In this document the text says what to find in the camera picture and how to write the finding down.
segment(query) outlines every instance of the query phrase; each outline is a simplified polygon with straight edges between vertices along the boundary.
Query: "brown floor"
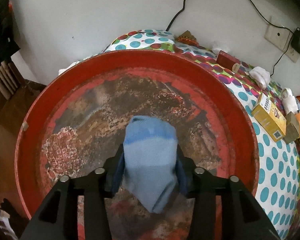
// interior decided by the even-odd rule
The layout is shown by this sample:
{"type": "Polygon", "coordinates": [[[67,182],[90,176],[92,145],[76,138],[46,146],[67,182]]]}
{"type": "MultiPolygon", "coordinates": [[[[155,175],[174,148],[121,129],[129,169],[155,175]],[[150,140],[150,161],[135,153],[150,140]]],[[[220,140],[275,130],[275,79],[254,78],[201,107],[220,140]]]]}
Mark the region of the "brown floor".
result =
{"type": "Polygon", "coordinates": [[[0,111],[0,203],[7,198],[23,217],[26,214],[18,196],[14,176],[14,152],[19,129],[39,91],[19,88],[0,111]]]}

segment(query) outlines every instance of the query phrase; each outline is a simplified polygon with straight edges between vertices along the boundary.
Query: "qr code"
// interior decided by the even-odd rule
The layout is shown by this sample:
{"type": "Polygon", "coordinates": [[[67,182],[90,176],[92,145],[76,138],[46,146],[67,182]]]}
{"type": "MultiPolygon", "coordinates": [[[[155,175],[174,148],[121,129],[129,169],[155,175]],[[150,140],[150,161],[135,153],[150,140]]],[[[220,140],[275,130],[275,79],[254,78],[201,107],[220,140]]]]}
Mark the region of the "qr code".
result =
{"type": "Polygon", "coordinates": [[[278,139],[282,136],[282,134],[279,131],[276,131],[273,135],[276,139],[278,139]]]}

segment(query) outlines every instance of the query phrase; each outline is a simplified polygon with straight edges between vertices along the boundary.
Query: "silver screw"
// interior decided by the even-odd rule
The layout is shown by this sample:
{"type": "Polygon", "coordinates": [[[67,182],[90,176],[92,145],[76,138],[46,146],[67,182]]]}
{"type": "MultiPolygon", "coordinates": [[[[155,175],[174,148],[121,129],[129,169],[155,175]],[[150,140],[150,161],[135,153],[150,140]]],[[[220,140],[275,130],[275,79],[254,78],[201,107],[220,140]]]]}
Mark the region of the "silver screw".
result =
{"type": "Polygon", "coordinates": [[[95,174],[102,174],[104,173],[106,170],[104,168],[96,168],[94,170],[95,174]]]}
{"type": "Polygon", "coordinates": [[[197,174],[203,174],[204,173],[204,168],[196,167],[194,169],[194,172],[197,173],[197,174]]]}
{"type": "Polygon", "coordinates": [[[67,175],[64,175],[64,176],[62,176],[61,178],[60,178],[60,181],[61,182],[66,182],[66,181],[68,181],[69,180],[69,176],[67,176],[67,175]]]}
{"type": "Polygon", "coordinates": [[[238,182],[239,178],[237,176],[231,176],[230,180],[233,181],[233,182],[238,182]]]}

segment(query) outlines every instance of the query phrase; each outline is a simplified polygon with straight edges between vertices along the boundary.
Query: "wall outlet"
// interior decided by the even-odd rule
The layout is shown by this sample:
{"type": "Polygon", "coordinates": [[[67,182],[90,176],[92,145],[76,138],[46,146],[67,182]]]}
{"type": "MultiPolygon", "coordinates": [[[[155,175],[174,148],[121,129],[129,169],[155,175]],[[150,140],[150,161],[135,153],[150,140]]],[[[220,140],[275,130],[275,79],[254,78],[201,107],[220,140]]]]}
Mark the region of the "wall outlet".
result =
{"type": "Polygon", "coordinates": [[[285,52],[288,47],[285,55],[291,59],[292,62],[296,63],[300,54],[296,52],[290,45],[290,39],[292,37],[292,33],[287,29],[281,29],[274,27],[272,25],[268,25],[265,39],[276,46],[282,52],[285,52]]]}

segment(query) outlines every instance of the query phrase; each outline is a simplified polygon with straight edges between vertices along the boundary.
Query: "polka dot tablecloth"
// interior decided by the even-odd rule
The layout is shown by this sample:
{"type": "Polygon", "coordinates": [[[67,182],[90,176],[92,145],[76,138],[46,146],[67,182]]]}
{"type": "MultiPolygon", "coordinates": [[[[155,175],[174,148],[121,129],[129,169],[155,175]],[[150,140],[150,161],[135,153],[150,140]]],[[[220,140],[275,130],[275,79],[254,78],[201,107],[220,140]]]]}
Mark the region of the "polka dot tablecloth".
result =
{"type": "Polygon", "coordinates": [[[293,235],[300,226],[300,157],[296,145],[283,140],[275,143],[251,114],[259,94],[264,93],[285,115],[279,98],[280,84],[271,81],[262,91],[247,74],[253,66],[242,62],[238,73],[233,73],[216,63],[216,55],[211,50],[176,42],[172,33],[163,30],[127,33],[102,53],[121,49],[155,49],[180,54],[210,70],[228,87],[247,111],[257,136],[260,171],[256,199],[282,239],[293,235]]]}

